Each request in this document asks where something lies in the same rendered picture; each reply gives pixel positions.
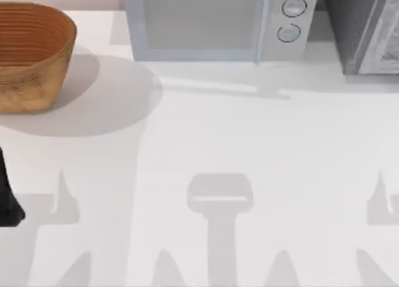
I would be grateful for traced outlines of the pale microwave oven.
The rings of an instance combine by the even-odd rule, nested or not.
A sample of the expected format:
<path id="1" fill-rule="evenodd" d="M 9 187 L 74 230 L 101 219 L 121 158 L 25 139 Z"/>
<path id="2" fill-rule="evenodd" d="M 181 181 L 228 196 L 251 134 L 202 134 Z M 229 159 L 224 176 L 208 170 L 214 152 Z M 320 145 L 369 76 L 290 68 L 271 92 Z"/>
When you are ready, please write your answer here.
<path id="1" fill-rule="evenodd" d="M 284 1 L 269 0 L 267 18 L 264 20 L 262 30 L 261 59 L 255 63 L 296 60 L 304 53 L 317 0 L 305 0 L 307 9 L 299 17 L 287 17 L 282 13 Z M 294 42 L 281 42 L 277 37 L 277 31 L 280 27 L 290 24 L 299 26 L 301 35 Z"/>

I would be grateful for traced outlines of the brown woven basket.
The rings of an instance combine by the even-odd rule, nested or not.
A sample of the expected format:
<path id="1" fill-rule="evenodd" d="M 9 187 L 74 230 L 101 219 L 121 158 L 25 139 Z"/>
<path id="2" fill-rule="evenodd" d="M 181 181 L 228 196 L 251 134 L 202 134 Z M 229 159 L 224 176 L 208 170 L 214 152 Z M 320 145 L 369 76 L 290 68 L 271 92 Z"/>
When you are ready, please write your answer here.
<path id="1" fill-rule="evenodd" d="M 77 37 L 61 10 L 33 2 L 0 1 L 0 114 L 52 107 Z"/>

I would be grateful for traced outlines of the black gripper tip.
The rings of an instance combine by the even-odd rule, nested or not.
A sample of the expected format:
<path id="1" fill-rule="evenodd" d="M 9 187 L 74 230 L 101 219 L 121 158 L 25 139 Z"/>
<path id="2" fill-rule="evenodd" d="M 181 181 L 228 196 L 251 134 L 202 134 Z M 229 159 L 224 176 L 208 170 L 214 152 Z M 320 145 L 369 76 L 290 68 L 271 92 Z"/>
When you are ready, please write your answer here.
<path id="1" fill-rule="evenodd" d="M 17 227 L 26 213 L 12 192 L 0 147 L 0 228 Z"/>

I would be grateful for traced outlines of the microwave oven door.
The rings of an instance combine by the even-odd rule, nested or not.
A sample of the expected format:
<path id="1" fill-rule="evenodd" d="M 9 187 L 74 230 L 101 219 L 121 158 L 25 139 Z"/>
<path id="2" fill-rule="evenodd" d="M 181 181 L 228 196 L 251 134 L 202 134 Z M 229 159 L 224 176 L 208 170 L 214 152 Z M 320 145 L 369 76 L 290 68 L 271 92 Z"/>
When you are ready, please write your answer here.
<path id="1" fill-rule="evenodd" d="M 123 0 L 135 60 L 253 61 L 269 0 Z"/>

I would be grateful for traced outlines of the round microwave knob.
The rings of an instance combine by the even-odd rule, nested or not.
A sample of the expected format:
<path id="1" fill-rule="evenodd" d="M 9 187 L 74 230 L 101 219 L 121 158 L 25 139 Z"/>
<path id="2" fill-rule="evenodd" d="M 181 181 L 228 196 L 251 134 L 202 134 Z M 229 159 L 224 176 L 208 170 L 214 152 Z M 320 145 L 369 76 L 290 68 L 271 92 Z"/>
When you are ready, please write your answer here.
<path id="1" fill-rule="evenodd" d="M 295 24 L 282 26 L 277 31 L 277 37 L 281 42 L 291 43 L 301 35 L 301 28 Z"/>
<path id="2" fill-rule="evenodd" d="M 287 17 L 299 17 L 305 13 L 306 9 L 305 0 L 285 0 L 282 4 L 282 13 Z"/>

